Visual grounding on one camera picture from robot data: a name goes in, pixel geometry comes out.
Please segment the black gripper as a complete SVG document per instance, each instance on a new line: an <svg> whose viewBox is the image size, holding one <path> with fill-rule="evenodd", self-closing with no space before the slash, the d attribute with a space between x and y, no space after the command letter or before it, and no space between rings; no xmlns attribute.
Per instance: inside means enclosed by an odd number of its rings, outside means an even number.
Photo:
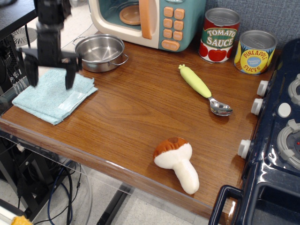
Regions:
<svg viewBox="0 0 300 225"><path fill-rule="evenodd" d="M43 67L65 68L65 87L67 90L73 87L75 74L83 68L82 58L73 52L61 50L60 31L63 23L46 25L37 23L37 47L18 48L19 54L26 54L24 68L29 84L36 87L38 83L38 65Z"/></svg>

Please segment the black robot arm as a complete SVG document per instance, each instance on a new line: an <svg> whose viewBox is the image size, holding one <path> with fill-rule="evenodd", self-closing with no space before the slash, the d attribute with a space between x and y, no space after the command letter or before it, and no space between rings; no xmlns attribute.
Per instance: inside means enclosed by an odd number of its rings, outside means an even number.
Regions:
<svg viewBox="0 0 300 225"><path fill-rule="evenodd" d="M83 68L82 58L78 53L61 50L61 30L65 19L71 15L68 0L36 0L37 48L19 48L18 60L25 69L29 85L38 84L38 67L64 68L65 87L71 89L75 74Z"/></svg>

